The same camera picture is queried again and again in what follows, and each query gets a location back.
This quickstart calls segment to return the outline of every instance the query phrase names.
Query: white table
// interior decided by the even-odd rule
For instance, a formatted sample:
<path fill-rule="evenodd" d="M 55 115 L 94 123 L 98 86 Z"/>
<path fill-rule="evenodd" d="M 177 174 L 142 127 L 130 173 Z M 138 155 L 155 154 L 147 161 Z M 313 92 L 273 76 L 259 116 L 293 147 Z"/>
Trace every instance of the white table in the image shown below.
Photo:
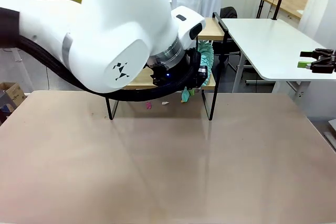
<path fill-rule="evenodd" d="M 311 81 L 336 80 L 336 73 L 312 73 L 297 67 L 299 61 L 315 61 L 300 58 L 301 51 L 324 47 L 284 21 L 223 19 L 223 22 L 242 51 L 233 93 L 238 91 L 246 59 L 263 79 L 288 82 L 296 90 L 295 100 L 302 98 Z"/>

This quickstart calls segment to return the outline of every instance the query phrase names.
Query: wooden shelf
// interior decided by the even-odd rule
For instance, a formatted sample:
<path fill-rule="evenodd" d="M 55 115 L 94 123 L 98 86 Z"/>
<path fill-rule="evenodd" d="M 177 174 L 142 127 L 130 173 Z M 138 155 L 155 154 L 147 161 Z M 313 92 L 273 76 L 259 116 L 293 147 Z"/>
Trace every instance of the wooden shelf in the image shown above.
<path fill-rule="evenodd" d="M 153 79 L 151 78 L 153 71 L 149 68 L 144 68 L 140 74 L 125 87 L 125 89 L 152 89 L 156 86 L 153 85 Z M 203 87 L 204 90 L 214 90 L 215 89 L 215 79 L 211 75 L 210 81 L 207 86 Z"/>
<path fill-rule="evenodd" d="M 274 6 L 278 5 L 279 0 L 264 0 L 268 4 L 272 4 Z M 295 18 L 301 19 L 302 14 L 298 12 L 298 10 L 304 10 L 307 5 L 308 0 L 282 0 L 280 9 L 284 12 L 292 15 Z"/>
<path fill-rule="evenodd" d="M 224 32 L 218 24 L 218 20 L 214 18 L 205 18 L 206 26 L 198 36 L 199 40 L 215 40 L 222 41 Z"/>

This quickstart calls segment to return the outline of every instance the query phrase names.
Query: pink object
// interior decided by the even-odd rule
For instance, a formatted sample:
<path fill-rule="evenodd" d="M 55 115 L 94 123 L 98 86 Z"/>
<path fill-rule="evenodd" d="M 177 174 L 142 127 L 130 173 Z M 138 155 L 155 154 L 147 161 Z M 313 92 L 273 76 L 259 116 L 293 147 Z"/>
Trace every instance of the pink object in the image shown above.
<path fill-rule="evenodd" d="M 147 107 L 148 110 L 150 110 L 152 108 L 152 104 L 150 102 L 147 102 L 146 107 Z"/>

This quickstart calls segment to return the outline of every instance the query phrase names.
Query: teal cloth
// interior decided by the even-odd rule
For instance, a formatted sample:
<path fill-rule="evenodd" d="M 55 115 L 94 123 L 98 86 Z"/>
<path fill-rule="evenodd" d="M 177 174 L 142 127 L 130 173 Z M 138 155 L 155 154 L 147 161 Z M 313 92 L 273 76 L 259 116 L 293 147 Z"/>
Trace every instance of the teal cloth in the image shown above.
<path fill-rule="evenodd" d="M 208 41 L 200 41 L 198 43 L 198 51 L 201 53 L 201 66 L 207 66 L 208 67 L 208 78 L 205 80 L 205 82 L 202 84 L 203 86 L 206 86 L 210 80 L 210 76 L 212 74 L 211 69 L 214 64 L 214 49 Z M 195 93 L 195 90 L 188 90 L 187 87 L 184 88 L 182 92 L 182 102 L 187 102 L 190 98 L 190 96 L 193 96 Z"/>

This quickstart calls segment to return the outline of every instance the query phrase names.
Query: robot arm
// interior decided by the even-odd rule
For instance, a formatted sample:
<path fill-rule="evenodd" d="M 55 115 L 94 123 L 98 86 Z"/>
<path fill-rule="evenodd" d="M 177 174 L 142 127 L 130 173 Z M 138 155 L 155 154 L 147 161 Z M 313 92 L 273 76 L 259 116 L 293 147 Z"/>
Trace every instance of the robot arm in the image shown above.
<path fill-rule="evenodd" d="M 187 49 L 205 27 L 198 13 L 171 11 L 168 0 L 0 0 L 0 20 L 8 26 L 0 46 L 29 40 L 53 57 L 60 76 L 98 94 L 122 89 L 144 66 L 162 88 L 183 79 L 197 54 Z"/>
<path fill-rule="evenodd" d="M 313 52 L 301 52 L 300 57 L 316 61 L 300 61 L 298 68 L 310 69 L 313 73 L 334 73 L 336 71 L 336 49 L 317 48 Z"/>

